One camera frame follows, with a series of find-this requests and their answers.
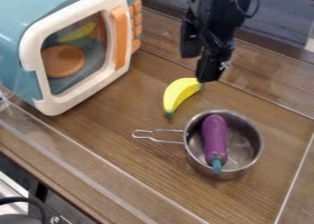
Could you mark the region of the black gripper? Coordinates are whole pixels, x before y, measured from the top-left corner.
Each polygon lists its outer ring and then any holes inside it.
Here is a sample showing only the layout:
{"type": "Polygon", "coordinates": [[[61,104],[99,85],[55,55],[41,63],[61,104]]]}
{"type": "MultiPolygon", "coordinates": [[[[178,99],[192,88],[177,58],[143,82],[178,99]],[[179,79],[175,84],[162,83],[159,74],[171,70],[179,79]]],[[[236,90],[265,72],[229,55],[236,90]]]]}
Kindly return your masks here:
{"type": "Polygon", "coordinates": [[[202,54],[196,72],[201,83],[218,81],[230,66],[237,28],[234,1],[202,1],[188,8],[181,27],[181,56],[186,59],[202,54]]]}

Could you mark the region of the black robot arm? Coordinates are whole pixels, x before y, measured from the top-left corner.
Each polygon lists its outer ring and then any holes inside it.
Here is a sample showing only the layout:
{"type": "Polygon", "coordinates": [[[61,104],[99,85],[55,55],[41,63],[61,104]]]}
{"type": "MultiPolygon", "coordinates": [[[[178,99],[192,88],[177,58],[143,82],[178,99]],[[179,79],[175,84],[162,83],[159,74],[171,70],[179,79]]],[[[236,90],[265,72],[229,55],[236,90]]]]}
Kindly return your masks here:
{"type": "Polygon", "coordinates": [[[196,76],[200,83],[220,80],[232,63],[236,30],[253,18],[261,0],[190,0],[181,27],[181,56],[200,57],[196,76]]]}

